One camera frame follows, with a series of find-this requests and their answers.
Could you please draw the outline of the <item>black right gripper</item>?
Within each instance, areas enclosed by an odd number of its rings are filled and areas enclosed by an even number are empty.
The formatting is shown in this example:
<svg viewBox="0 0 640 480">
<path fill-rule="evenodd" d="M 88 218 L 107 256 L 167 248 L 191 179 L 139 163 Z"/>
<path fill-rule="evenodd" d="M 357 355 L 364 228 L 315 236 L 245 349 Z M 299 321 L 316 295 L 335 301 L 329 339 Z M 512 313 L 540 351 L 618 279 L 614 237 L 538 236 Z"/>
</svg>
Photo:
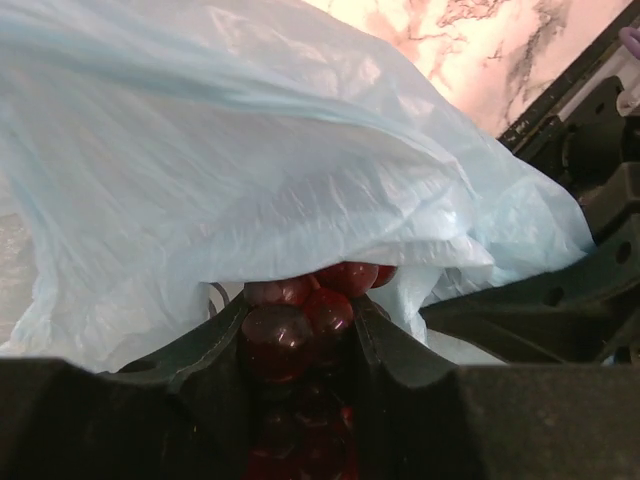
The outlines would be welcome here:
<svg viewBox="0 0 640 480">
<path fill-rule="evenodd" d="M 422 309 L 429 329 L 508 363 L 639 361 L 639 165 L 586 206 L 596 250 L 561 271 Z"/>
</svg>

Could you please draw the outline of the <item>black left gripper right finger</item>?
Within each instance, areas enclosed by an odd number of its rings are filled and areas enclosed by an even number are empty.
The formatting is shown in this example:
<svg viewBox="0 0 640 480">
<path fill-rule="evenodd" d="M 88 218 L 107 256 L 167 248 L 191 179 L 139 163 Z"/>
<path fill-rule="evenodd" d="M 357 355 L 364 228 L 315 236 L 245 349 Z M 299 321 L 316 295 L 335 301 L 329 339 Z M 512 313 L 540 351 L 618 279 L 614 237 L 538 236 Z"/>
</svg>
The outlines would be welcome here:
<svg viewBox="0 0 640 480">
<path fill-rule="evenodd" d="M 361 478 L 638 477 L 636 367 L 458 366 L 353 308 Z"/>
</svg>

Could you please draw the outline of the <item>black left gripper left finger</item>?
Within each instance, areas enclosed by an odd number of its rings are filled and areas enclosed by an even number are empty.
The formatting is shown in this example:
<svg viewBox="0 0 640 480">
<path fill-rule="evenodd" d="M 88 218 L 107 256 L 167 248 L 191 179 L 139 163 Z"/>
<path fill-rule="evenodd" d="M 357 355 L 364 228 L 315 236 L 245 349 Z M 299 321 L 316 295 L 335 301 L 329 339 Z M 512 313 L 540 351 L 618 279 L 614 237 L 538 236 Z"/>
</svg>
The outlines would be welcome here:
<svg viewBox="0 0 640 480">
<path fill-rule="evenodd" d="M 59 358 L 1 363 L 5 479 L 238 479 L 249 398 L 236 357 L 242 298 L 115 373 Z"/>
</svg>

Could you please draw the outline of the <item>dark red fake grapes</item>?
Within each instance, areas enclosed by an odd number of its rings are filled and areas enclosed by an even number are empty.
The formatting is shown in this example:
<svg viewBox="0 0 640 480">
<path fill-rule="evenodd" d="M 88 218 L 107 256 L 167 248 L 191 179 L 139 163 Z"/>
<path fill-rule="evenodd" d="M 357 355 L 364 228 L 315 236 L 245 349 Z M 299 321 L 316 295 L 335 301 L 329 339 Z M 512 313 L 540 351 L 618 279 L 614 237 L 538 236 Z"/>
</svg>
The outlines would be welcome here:
<svg viewBox="0 0 640 480">
<path fill-rule="evenodd" d="M 244 285 L 237 357 L 254 409 L 245 478 L 376 477 L 354 420 L 354 302 L 395 274 L 390 265 L 342 262 Z"/>
</svg>

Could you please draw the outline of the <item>light blue plastic bag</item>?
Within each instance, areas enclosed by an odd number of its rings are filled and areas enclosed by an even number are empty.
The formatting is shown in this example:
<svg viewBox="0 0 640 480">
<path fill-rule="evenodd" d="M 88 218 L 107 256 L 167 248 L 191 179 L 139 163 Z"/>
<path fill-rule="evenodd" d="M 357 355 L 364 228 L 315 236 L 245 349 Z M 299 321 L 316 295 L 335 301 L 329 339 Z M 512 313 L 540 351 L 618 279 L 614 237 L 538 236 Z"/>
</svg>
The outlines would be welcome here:
<svg viewBox="0 0 640 480">
<path fill-rule="evenodd" d="M 423 306 L 594 249 L 575 199 L 400 52 L 299 1 L 1 5 L 3 356 L 115 371 L 201 324 L 212 283 L 343 261 Z"/>
</svg>

